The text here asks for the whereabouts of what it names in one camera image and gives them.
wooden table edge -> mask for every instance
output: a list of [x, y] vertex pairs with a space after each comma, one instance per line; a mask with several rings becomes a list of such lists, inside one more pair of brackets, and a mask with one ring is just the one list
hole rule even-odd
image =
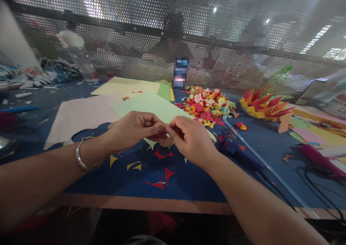
[[[129, 196], [89, 195], [75, 193], [62, 193], [55, 199], [53, 199], [50, 202], [50, 205], [103, 209], [234, 215], [229, 205], [223, 202], [188, 201], [177, 199], [159, 199]], [[298, 214], [303, 218], [310, 219], [305, 208], [296, 207], [296, 210]], [[339, 219], [339, 214], [335, 209], [312, 208], [312, 210], [320, 219]], [[341, 212], [343, 214], [346, 214], [346, 210], [341, 210]]]

perforated metal screen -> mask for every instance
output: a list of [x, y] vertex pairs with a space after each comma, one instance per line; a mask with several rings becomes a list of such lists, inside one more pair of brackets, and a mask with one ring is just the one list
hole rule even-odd
[[[278, 94], [299, 96], [316, 79], [327, 84], [310, 104], [326, 102], [345, 90], [345, 0], [8, 0], [8, 4], [38, 57], [70, 60], [55, 34], [71, 30], [84, 38], [96, 68], [114, 70], [118, 76], [171, 81], [170, 62], [179, 55], [190, 59], [188, 80], [194, 85], [241, 93], [292, 65], [292, 75]], [[249, 21], [266, 27], [248, 26], [247, 34], [239, 35], [239, 22]], [[265, 40], [256, 36], [262, 33]]]

bangle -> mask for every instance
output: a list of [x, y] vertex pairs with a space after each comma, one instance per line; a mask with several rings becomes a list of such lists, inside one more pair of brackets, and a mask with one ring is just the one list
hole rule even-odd
[[89, 172], [92, 170], [95, 170], [97, 168], [99, 168], [101, 166], [101, 164], [97, 165], [96, 167], [94, 167], [93, 169], [89, 169], [83, 162], [82, 159], [80, 158], [80, 146], [82, 146], [83, 142], [85, 142], [88, 139], [91, 139], [94, 137], [83, 137], [82, 141], [80, 142], [80, 144], [78, 145], [77, 149], [76, 149], [76, 160], [78, 163], [78, 166], [81, 168], [81, 170], [85, 171], [85, 172]]

electrical cord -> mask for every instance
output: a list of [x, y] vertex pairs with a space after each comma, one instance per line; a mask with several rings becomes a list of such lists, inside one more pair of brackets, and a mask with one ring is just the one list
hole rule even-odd
[[317, 186], [311, 181], [311, 179], [309, 178], [309, 176], [307, 174], [309, 172], [309, 170], [310, 170], [310, 168], [308, 168], [308, 167], [306, 167], [304, 170], [304, 175], [305, 175], [306, 180], [310, 183], [310, 185], [312, 185], [321, 194], [321, 196], [323, 196], [328, 202], [330, 202], [334, 206], [334, 208], [338, 211], [338, 213], [340, 215], [339, 220], [341, 221], [341, 223], [344, 224], [345, 218], [344, 218], [341, 210], [324, 193], [322, 193], [321, 190], [319, 190], [319, 188], [317, 188]]
[[279, 188], [277, 188], [268, 178], [267, 176], [263, 173], [263, 171], [259, 171], [260, 175], [263, 177], [263, 179], [265, 181], [268, 182], [268, 184], [270, 184], [285, 200], [286, 202], [288, 203], [288, 205], [294, 210], [297, 212], [297, 210], [295, 209], [295, 207], [291, 204], [291, 202], [287, 199], [286, 196], [284, 196], [284, 194], [280, 191]]

blue table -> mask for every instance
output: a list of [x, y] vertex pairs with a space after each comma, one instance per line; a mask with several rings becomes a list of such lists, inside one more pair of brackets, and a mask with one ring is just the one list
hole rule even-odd
[[[22, 159], [28, 156], [43, 152], [45, 140], [49, 134], [54, 118], [61, 102], [90, 97], [90, 93], [95, 90], [94, 84], [88, 85], [85, 82], [82, 85], [76, 85], [79, 81], [64, 84], [59, 90], [51, 92], [50, 90], [31, 90], [34, 94], [28, 97], [17, 99], [14, 95], [17, 93], [29, 92], [30, 90], [11, 90], [8, 92], [7, 106], [0, 105], [0, 109], [9, 106], [24, 106], [24, 101], [32, 100], [33, 105], [39, 107], [38, 110], [18, 114], [18, 120], [15, 129], [10, 133], [3, 134], [8, 138], [17, 139], [20, 147], [13, 156], [0, 161], [1, 164], [14, 160]], [[223, 92], [231, 101], [237, 101], [240, 96], [231, 95]], [[181, 90], [174, 90], [176, 100], [181, 100], [188, 94]], [[308, 163], [307, 159], [298, 151], [299, 142], [288, 133], [278, 134], [277, 122], [265, 122], [255, 119], [244, 113], [241, 109], [237, 112], [240, 116], [237, 119], [229, 119], [228, 122], [235, 125], [242, 122], [248, 127], [248, 132], [239, 131], [242, 137], [255, 149], [271, 167], [292, 187], [292, 189], [304, 200], [304, 202], [314, 212], [323, 219], [333, 219], [333, 210], [323, 197], [321, 197], [311, 187], [303, 174], [304, 167]], [[73, 137], [77, 142], [84, 136], [97, 136], [106, 131], [108, 124], [100, 125], [97, 129], [88, 129]], [[227, 135], [229, 129], [220, 125], [213, 129], [207, 127], [216, 135]], [[54, 145], [51, 149], [62, 146]], [[110, 168], [110, 161], [106, 161], [102, 166], [93, 172], [90, 172], [74, 184], [52, 203], [57, 205], [88, 206], [100, 208], [119, 208], [119, 209], [139, 209], [156, 211], [180, 211], [196, 213], [216, 213], [231, 214], [231, 210], [226, 204], [226, 199], [215, 182], [200, 168], [189, 161], [185, 163], [184, 157], [173, 146], [169, 150], [162, 148], [158, 144], [154, 150], [147, 150], [149, 145], [141, 141], [132, 149], [123, 152], [116, 157], [116, 160]], [[221, 148], [221, 143], [216, 143], [217, 148]], [[174, 157], [166, 157], [159, 160], [154, 156], [154, 152], [159, 150], [160, 154], [172, 152]], [[282, 160], [284, 152], [291, 154], [294, 158], [286, 163]], [[142, 170], [126, 170], [126, 166], [136, 161], [141, 161]], [[235, 161], [248, 174], [261, 182], [267, 188], [276, 191], [268, 185], [262, 177], [251, 170], [242, 161]], [[175, 174], [167, 181], [165, 189], [146, 184], [159, 182], [165, 178], [164, 168], [169, 169]], [[273, 181], [285, 197], [296, 207], [299, 203], [286, 191], [286, 189], [265, 170], [265, 174], [270, 181]], [[331, 199], [339, 208], [346, 209], [346, 192], [340, 184], [310, 174], [311, 180]], [[306, 212], [299, 211], [304, 217], [308, 218]]]

